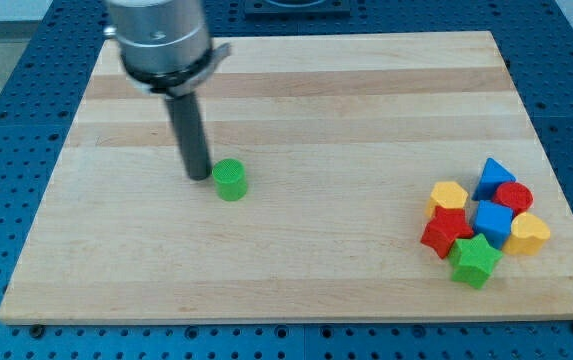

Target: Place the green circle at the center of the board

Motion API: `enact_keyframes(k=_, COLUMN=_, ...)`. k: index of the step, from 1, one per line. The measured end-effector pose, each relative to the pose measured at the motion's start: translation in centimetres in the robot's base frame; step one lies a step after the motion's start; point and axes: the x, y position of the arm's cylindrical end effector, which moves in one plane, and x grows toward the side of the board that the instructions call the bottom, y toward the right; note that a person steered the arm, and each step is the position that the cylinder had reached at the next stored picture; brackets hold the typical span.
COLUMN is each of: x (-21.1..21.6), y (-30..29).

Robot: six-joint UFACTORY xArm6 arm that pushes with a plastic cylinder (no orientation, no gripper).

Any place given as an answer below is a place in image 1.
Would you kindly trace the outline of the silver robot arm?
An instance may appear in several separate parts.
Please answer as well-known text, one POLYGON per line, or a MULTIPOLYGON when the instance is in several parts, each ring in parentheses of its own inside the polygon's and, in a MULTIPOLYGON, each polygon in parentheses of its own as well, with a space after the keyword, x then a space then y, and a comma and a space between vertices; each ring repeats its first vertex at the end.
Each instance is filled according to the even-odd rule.
POLYGON ((200 0, 107 0, 126 73, 150 93, 182 97, 196 91, 231 55, 215 46, 200 0))

